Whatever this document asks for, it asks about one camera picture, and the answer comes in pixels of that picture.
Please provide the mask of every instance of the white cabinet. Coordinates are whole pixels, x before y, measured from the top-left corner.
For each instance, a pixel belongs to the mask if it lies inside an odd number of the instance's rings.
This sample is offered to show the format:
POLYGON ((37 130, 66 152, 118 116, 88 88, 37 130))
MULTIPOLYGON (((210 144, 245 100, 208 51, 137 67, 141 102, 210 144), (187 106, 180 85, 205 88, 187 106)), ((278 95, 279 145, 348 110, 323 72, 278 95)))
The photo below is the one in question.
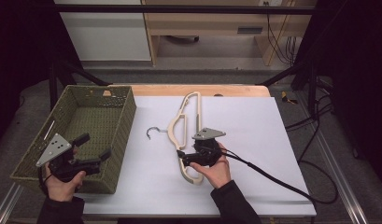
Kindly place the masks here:
MULTIPOLYGON (((140 5, 139 0, 55 0, 56 4, 140 5)), ((142 13, 61 13, 81 61, 150 61, 142 13)))

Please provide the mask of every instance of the metal hook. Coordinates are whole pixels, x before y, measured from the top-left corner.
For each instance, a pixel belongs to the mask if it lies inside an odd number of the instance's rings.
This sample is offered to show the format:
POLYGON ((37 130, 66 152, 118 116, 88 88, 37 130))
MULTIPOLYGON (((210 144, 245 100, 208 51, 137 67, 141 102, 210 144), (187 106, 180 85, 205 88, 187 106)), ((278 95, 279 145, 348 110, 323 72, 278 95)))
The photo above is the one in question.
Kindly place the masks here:
POLYGON ((167 133, 167 130, 162 130, 162 129, 158 128, 158 127, 151 127, 151 128, 149 128, 149 129, 147 130, 147 138, 149 138, 149 140, 150 140, 150 135, 149 135, 149 131, 150 131, 150 130, 156 130, 156 131, 158 131, 159 133, 167 133))

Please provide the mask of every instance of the white tabletop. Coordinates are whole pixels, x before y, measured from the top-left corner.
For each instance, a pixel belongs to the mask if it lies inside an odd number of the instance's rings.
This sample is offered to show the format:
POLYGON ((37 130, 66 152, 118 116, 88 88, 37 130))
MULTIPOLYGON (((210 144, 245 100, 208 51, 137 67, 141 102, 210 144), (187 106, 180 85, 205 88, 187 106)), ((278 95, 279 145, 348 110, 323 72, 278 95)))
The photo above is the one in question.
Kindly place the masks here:
MULTIPOLYGON (((210 197, 213 189, 205 178, 202 185, 187 182, 179 171, 177 153, 166 129, 177 114, 183 97, 136 96, 137 109, 123 158, 115 194, 79 194, 85 199, 85 215, 108 217, 211 217, 219 210, 210 197)), ((194 149, 195 97, 185 112, 187 153, 194 149)), ((226 132, 217 138, 224 146, 268 174, 308 192, 294 157, 276 101, 272 97, 202 98, 202 127, 226 132)), ((183 121, 176 126, 182 139, 183 121)), ((305 197, 285 189, 240 161, 228 158, 231 174, 248 202, 260 216, 305 217, 316 211, 305 197)))

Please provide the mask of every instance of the metal bracket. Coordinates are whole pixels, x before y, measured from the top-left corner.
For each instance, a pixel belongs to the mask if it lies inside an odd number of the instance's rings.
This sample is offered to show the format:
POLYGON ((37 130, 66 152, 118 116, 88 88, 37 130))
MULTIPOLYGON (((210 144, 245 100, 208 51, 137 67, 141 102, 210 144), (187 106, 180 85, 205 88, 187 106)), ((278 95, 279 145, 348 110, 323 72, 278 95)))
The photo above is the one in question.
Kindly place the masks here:
POLYGON ((36 162, 36 167, 41 167, 46 162, 57 158, 71 147, 72 146, 69 144, 69 142, 67 142, 61 135, 56 133, 49 142, 49 145, 43 152, 42 156, 39 158, 39 161, 36 162))
POLYGON ((225 132, 217 131, 214 129, 203 128, 200 132, 193 136, 195 140, 207 140, 211 138, 221 137, 226 135, 225 132))

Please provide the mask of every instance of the person's left hand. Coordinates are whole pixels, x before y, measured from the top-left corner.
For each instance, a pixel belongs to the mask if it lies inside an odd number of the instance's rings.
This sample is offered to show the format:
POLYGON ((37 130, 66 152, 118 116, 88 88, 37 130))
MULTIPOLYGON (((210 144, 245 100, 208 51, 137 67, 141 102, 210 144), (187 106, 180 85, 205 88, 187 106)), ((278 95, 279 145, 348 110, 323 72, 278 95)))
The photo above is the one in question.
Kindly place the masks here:
POLYGON ((80 171, 71 181, 64 183, 56 176, 51 175, 48 165, 49 163, 45 165, 45 168, 49 178, 46 180, 45 184, 48 188, 49 198, 57 202, 71 202, 74 197, 75 189, 79 189, 82 186, 82 181, 86 176, 86 172, 80 171))

